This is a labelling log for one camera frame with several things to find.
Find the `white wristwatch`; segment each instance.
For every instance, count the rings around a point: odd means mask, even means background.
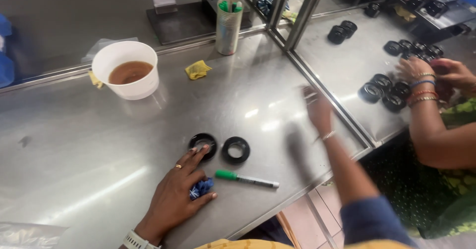
[[[142,239],[137,233],[132,229],[129,231],[127,236],[124,238],[124,246],[128,249],[161,249],[162,246],[159,245],[153,246],[149,243],[148,240]]]

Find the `bangle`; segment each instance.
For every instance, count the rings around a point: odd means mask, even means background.
[[[411,108],[413,105],[417,104],[418,102],[425,101],[425,100],[438,100],[435,97],[422,97],[422,98],[416,98],[412,102],[408,104],[408,106]]]
[[[421,77],[421,76],[432,76],[433,78],[437,78],[436,75],[432,74],[432,73],[429,73],[429,72],[422,72],[422,73],[419,73],[416,77]]]
[[[336,131],[331,131],[330,133],[324,135],[323,137],[321,137],[321,140],[322,141],[326,141],[327,139],[329,139],[330,137],[334,136],[334,134],[336,133]]]
[[[431,83],[433,84],[434,86],[436,86],[435,82],[434,81],[431,81],[431,80],[422,80],[422,81],[416,81],[414,82],[413,84],[410,85],[410,88],[414,88],[415,86],[419,85],[419,84],[422,84],[422,83]]]
[[[416,97],[416,96],[419,96],[421,94],[426,94],[426,93],[435,95],[435,97],[437,99],[440,98],[439,95],[436,92],[432,91],[432,90],[423,90],[423,91],[418,91],[418,92],[413,93],[410,97],[408,97],[407,102],[410,102],[410,100],[412,98]]]

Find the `hand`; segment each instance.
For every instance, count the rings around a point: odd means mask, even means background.
[[[149,210],[135,228],[135,232],[154,246],[172,228],[184,222],[211,200],[217,193],[210,192],[195,200],[190,200],[190,189],[200,180],[208,180],[203,170],[195,168],[208,152],[208,145],[197,153],[197,148],[189,150],[177,161],[182,168],[172,168],[157,185]]]
[[[450,82],[454,87],[462,90],[471,90],[476,85],[476,76],[461,62],[448,58],[431,61],[432,67],[443,67],[448,74],[439,75],[438,78]]]
[[[418,57],[410,57],[409,60],[400,59],[399,65],[395,66],[400,71],[399,76],[408,83],[419,80],[434,80],[432,76],[421,76],[422,73],[435,74],[431,66]]]
[[[306,99],[307,113],[312,124],[319,131],[319,136],[325,136],[332,131],[332,105],[329,100],[316,89],[307,86],[302,88],[302,94]]]

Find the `metal pen holder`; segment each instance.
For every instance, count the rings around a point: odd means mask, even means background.
[[[223,11],[218,5],[226,1],[229,4],[229,11]],[[220,54],[232,55],[236,52],[238,46],[238,35],[241,27],[241,17],[243,9],[239,12],[231,12],[232,3],[238,3],[240,0],[218,0],[217,1],[217,39],[215,48]]]

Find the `green marker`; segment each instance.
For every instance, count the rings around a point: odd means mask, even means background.
[[[230,171],[226,171],[226,170],[217,170],[215,172],[215,177],[217,177],[219,179],[236,180],[236,181],[243,182],[243,183],[246,183],[246,184],[254,184],[254,185],[259,185],[259,186],[265,186],[265,187],[268,187],[268,188],[279,188],[279,183],[278,182],[264,180],[264,179],[257,179],[257,178],[247,177],[247,176],[242,176],[242,175],[239,175],[235,172],[230,172]]]

